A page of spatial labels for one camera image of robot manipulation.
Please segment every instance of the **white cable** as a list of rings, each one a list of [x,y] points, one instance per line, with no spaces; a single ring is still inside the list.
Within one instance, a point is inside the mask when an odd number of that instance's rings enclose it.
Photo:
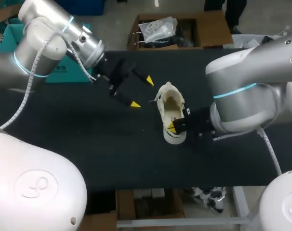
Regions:
[[[80,60],[77,52],[75,51],[74,47],[72,46],[71,42],[67,39],[66,35],[64,33],[61,33],[61,37],[64,39],[65,43],[67,44],[67,46],[72,50],[72,53],[74,55],[74,58],[76,59],[76,61],[78,62],[79,66],[81,67],[82,71],[84,72],[84,74],[87,76],[87,78],[91,81],[91,80],[95,80],[95,78],[90,75],[87,70],[85,69],[85,67],[82,64],[82,61]]]
[[[17,109],[17,111],[15,112],[15,114],[5,123],[3,124],[2,126],[0,126],[0,129],[5,129],[6,127],[8,127],[11,123],[13,123],[16,118],[21,114],[22,110],[24,109],[27,101],[28,101],[28,98],[29,98],[29,94],[30,94],[30,90],[31,90],[31,86],[32,86],[32,82],[33,82],[33,79],[34,79],[34,75],[35,75],[35,72],[36,72],[36,69],[37,69],[37,64],[40,60],[40,57],[42,55],[42,52],[43,50],[45,49],[45,47],[47,46],[47,44],[50,42],[50,40],[52,39],[52,37],[54,35],[60,35],[65,43],[67,44],[67,46],[72,50],[72,53],[76,59],[76,61],[78,62],[79,66],[81,67],[82,71],[84,72],[84,74],[87,76],[87,78],[91,81],[91,80],[95,80],[96,79],[91,76],[87,70],[85,69],[85,67],[83,66],[77,52],[75,51],[74,47],[72,46],[71,42],[66,38],[65,34],[60,31],[60,30],[56,30],[50,37],[48,37],[45,42],[43,43],[41,49],[38,51],[37,55],[36,55],[36,58],[34,60],[34,63],[32,65],[32,68],[31,68],[31,71],[30,71],[30,75],[29,75],[29,79],[28,79],[28,83],[27,83],[27,88],[26,88],[26,91],[25,91],[25,94],[24,94],[24,97],[23,97],[23,100],[19,106],[19,108]]]
[[[273,150],[273,148],[271,146],[271,143],[269,141],[269,138],[268,138],[266,132],[261,127],[257,128],[256,130],[257,130],[257,133],[264,139],[264,141],[265,141],[265,143],[267,145],[267,148],[268,148],[268,150],[270,152],[270,155],[271,155],[271,158],[273,160],[273,163],[275,164],[275,168],[276,168],[276,171],[277,171],[278,175],[279,176],[282,175],[280,164],[278,162],[278,159],[276,157],[275,151]]]
[[[37,69],[37,65],[38,65],[38,62],[40,60],[40,57],[42,55],[42,52],[43,50],[45,49],[45,47],[47,46],[47,44],[49,43],[49,41],[51,40],[51,38],[56,35],[57,33],[53,33],[51,36],[49,36],[45,42],[43,43],[41,49],[38,51],[36,57],[35,57],[35,60],[34,60],[34,63],[32,65],[32,68],[31,68],[31,71],[30,71],[30,75],[29,75],[29,79],[28,79],[28,83],[27,83],[27,88],[26,88],[26,91],[25,91],[25,94],[24,94],[24,97],[23,97],[23,100],[19,106],[19,108],[17,109],[17,111],[15,112],[15,114],[5,123],[3,124],[2,126],[0,126],[0,129],[5,129],[6,127],[8,127],[11,123],[13,123],[16,118],[21,114],[22,110],[24,109],[26,103],[27,103],[27,100],[28,100],[28,97],[29,97],[29,94],[30,94],[30,90],[31,90],[31,86],[32,86],[32,82],[34,80],[34,75],[35,75],[35,72],[36,72],[36,69]]]
[[[219,141],[219,140],[223,140],[223,139],[230,138],[230,137],[241,136],[241,135],[250,133],[252,131],[253,130],[250,130],[250,131],[242,131],[242,132],[227,134],[227,135],[223,135],[223,136],[218,136],[218,137],[213,138],[213,141]]]

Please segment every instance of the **black work surface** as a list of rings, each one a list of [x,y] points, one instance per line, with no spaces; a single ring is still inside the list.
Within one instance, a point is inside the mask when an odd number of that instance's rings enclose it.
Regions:
[[[234,50],[109,52],[126,57],[150,74],[153,88],[134,77],[121,91],[141,109],[125,108],[108,96],[102,80],[93,84],[45,84],[33,93],[24,112],[6,131],[72,161],[89,191],[193,186],[266,185],[276,177],[261,137],[252,133],[211,142],[187,135],[168,144],[156,103],[161,85],[172,82],[191,110],[210,106],[205,66]],[[23,94],[0,92],[0,125],[18,108]],[[292,124],[266,132],[283,172],[292,169]]]

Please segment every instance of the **gray robot arm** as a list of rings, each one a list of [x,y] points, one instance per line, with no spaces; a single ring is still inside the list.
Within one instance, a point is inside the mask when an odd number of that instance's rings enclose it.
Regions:
[[[291,109],[292,35],[212,61],[206,67],[222,132],[255,129]]]
[[[25,34],[13,53],[0,52],[0,88],[26,89],[35,57],[55,30],[68,39],[86,69],[96,66],[104,56],[103,42],[53,0],[26,0],[19,19],[26,25]],[[45,81],[65,54],[76,61],[60,36],[52,38],[38,62],[32,89]]]

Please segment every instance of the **yellow triangle marker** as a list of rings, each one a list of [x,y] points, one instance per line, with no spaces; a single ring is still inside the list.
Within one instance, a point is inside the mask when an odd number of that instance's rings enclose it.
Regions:
[[[132,101],[130,107],[141,107],[141,106],[138,105],[136,102]]]
[[[167,129],[172,133],[176,133],[173,122],[167,127]]]
[[[153,83],[153,81],[152,81],[152,79],[151,79],[150,76],[148,76],[146,80],[147,80],[147,82],[150,83],[152,86],[154,85],[154,83]]]

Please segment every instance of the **floor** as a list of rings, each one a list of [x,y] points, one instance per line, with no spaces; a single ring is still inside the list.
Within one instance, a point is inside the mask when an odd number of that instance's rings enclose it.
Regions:
[[[79,16],[79,22],[89,23],[93,33],[102,39],[106,50],[126,50],[127,36],[139,13],[192,13],[203,10],[203,0],[128,0],[117,3],[106,0],[103,16]],[[244,34],[274,35],[286,25],[292,28],[292,0],[248,0],[240,18],[239,30]]]
[[[127,36],[139,13],[192,13],[203,10],[203,0],[128,0],[128,3],[117,3],[106,0],[103,16],[79,16],[79,22],[89,23],[92,31],[106,45],[108,51],[126,50]],[[247,7],[240,18],[238,29],[244,34],[275,35],[286,25],[292,29],[292,0],[248,0]],[[265,187],[244,187],[249,208],[255,205]],[[185,202],[185,216],[196,217],[232,217],[236,210],[231,194],[226,199],[223,214],[218,215],[200,205]],[[238,231],[237,226],[199,227],[199,228],[162,228],[157,231]]]

